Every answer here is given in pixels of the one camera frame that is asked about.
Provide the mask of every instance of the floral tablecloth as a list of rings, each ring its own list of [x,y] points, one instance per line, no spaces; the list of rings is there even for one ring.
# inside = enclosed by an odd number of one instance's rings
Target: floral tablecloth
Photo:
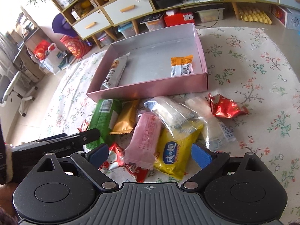
[[[199,29],[209,74],[209,91],[247,106],[250,114],[223,122],[233,131],[236,144],[225,146],[232,156],[256,153],[288,194],[281,217],[284,224],[300,217],[300,84],[288,61],[264,30],[253,28]],[[43,122],[40,137],[74,134],[95,103],[86,90],[101,62],[98,53],[69,68],[57,88]],[[183,102],[186,94],[173,96]],[[122,135],[121,145],[130,135]],[[190,160],[184,180],[200,168]],[[123,168],[106,174],[121,184],[134,179]],[[174,182],[150,171],[146,182]]]

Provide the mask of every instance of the egg carton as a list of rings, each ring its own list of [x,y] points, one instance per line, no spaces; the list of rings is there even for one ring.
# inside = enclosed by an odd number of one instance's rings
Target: egg carton
[[[243,7],[238,9],[241,19],[245,22],[261,22],[271,25],[272,20],[266,15],[264,11],[258,8]]]

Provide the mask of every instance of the yellow snack packet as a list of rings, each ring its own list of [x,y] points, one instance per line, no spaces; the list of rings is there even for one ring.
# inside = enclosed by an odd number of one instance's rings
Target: yellow snack packet
[[[193,73],[192,60],[194,56],[171,58],[171,77]]]
[[[134,100],[124,104],[113,130],[109,134],[127,134],[134,129],[139,102],[140,100]]]
[[[174,139],[167,129],[163,129],[157,143],[153,167],[181,180],[191,155],[192,144],[197,140],[202,128],[203,124],[198,122],[197,130],[180,140]]]

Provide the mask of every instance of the purple hat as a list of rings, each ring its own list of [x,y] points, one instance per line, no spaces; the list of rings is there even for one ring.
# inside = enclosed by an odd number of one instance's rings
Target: purple hat
[[[71,37],[76,37],[78,35],[61,13],[56,15],[53,19],[52,30],[54,33],[64,34]]]

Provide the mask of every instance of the metal screw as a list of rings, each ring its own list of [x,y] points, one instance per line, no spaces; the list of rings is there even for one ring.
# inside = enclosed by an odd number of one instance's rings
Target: metal screw
[[[104,188],[104,189],[113,189],[114,187],[116,187],[117,185],[116,185],[116,183],[114,183],[114,182],[105,182],[105,183],[103,183],[102,184],[102,188]]]
[[[183,185],[186,189],[196,189],[198,187],[198,184],[195,183],[195,182],[186,182],[184,185]]]

